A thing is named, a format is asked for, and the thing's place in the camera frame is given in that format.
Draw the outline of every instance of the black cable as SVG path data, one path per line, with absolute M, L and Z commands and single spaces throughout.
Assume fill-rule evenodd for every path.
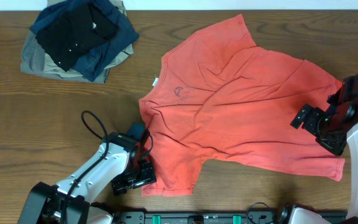
M 263 202 L 255 202 L 255 203 L 253 203 L 253 204 L 248 208 L 248 210 L 247 210 L 247 219 L 248 219 L 252 224 L 256 224 L 256 223 L 255 223 L 254 221 L 252 221 L 252 219 L 249 218 L 248 213 L 249 213 L 249 210 L 251 210 L 252 207 L 255 206 L 255 205 L 265 205 L 268 209 L 270 209 L 270 207 L 267 206 L 267 205 L 266 205 L 265 203 L 263 203 Z M 266 224 L 271 224 L 271 223 L 273 223 L 273 222 L 274 222 L 274 218 L 273 218 L 272 221 L 266 222 Z
M 99 136 L 98 134 L 96 134 L 96 132 L 94 132 L 94 131 L 88 126 L 88 124 L 85 122 L 84 114 L 86 114 L 86 113 L 89 113 L 90 115 L 92 115 L 92 116 L 99 122 L 99 124 L 102 126 L 102 128 L 104 128 L 103 123 L 100 121 L 100 119 L 99 119 L 94 113 L 92 113 L 92 112 L 90 112 L 90 111 L 82 111 L 82 113 L 81 113 L 82 123 L 85 125 L 85 127 L 86 127 L 90 132 L 92 132 L 92 134 L 94 134 L 96 137 L 98 137 L 98 138 L 101 140 L 102 137 Z
M 150 140 L 152 141 L 152 146 L 150 147 L 150 149 L 149 149 L 147 152 L 143 153 L 143 155 L 141 155 L 141 156 L 139 157 L 139 159 L 144 159 L 144 158 L 146 158 L 148 155 L 150 155 L 150 152 L 151 152 L 152 149 L 153 149 L 153 146 L 154 146 L 153 136 L 152 136 L 152 135 L 149 135 L 149 137 L 150 137 Z
M 68 190 L 67 192 L 67 195 L 65 197 L 65 201 L 64 201 L 64 204 L 63 204 L 63 208 L 62 208 L 62 214 L 60 216 L 60 224 L 64 224 L 64 222 L 66 221 L 66 210 L 67 210 L 67 205 L 68 205 L 68 200 L 70 199 L 70 195 L 71 193 L 73 193 L 74 189 L 76 188 L 76 186 L 78 186 L 78 183 L 81 182 L 81 179 L 89 172 L 91 171 L 91 169 L 93 169 L 96 165 L 98 165 L 98 163 L 100 161 L 102 161 L 108 151 L 109 151 L 109 139 L 108 139 L 108 135 L 107 135 L 107 131 L 106 131 L 106 128 L 104 127 L 103 123 L 100 121 L 100 119 L 92 112 L 90 111 L 83 111 L 81 113 L 81 120 L 82 122 L 84 123 L 85 127 L 88 128 L 89 131 L 91 131 L 96 137 L 102 139 L 101 136 L 99 136 L 98 134 L 96 134 L 88 125 L 87 123 L 85 122 L 85 119 L 84 119 L 84 114 L 90 114 L 94 119 L 96 119 L 98 121 L 98 123 L 100 124 L 100 126 L 102 127 L 103 129 L 103 134 L 104 136 L 106 137 L 106 149 L 104 150 L 104 153 L 103 155 L 96 161 L 94 162 L 91 166 L 89 166 L 79 177 L 77 177 L 74 181 L 73 181 L 73 184 L 71 185 L 70 189 Z

